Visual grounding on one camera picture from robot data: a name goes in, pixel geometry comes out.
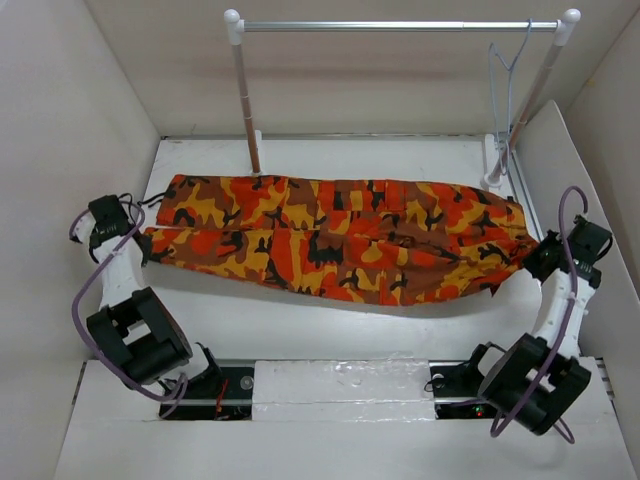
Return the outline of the orange camouflage trousers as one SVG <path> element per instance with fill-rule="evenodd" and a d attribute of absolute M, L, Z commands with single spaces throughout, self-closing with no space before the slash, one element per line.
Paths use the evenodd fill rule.
<path fill-rule="evenodd" d="M 520 204 L 395 179 L 176 175 L 145 231 L 153 261 L 380 306 L 495 291 L 536 248 Z"/>

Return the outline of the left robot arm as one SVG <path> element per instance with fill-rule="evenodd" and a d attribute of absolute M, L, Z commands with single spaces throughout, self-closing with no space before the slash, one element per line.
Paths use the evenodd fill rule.
<path fill-rule="evenodd" d="M 182 329 L 142 269 L 151 257 L 151 239 L 127 211 L 140 207 L 123 196 L 91 201 L 69 230 L 71 241 L 88 248 L 97 268 L 72 301 L 72 319 L 85 344 L 131 390 L 153 400 L 213 398 L 225 379 L 211 351 L 188 377 L 162 377 L 185 366 L 193 350 Z"/>

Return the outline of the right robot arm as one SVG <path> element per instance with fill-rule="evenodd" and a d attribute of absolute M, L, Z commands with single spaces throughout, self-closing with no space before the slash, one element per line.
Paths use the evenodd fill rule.
<path fill-rule="evenodd" d="M 548 232 L 523 260 L 524 269 L 541 283 L 533 330 L 495 364 L 483 359 L 489 343 L 478 345 L 463 363 L 465 387 L 499 415 L 492 436 L 513 421 L 538 436 L 566 426 L 562 415 L 591 379 L 578 361 L 578 337 L 587 305 L 601 284 L 595 264 L 612 245 L 609 230 L 578 215 L 570 232 Z"/>

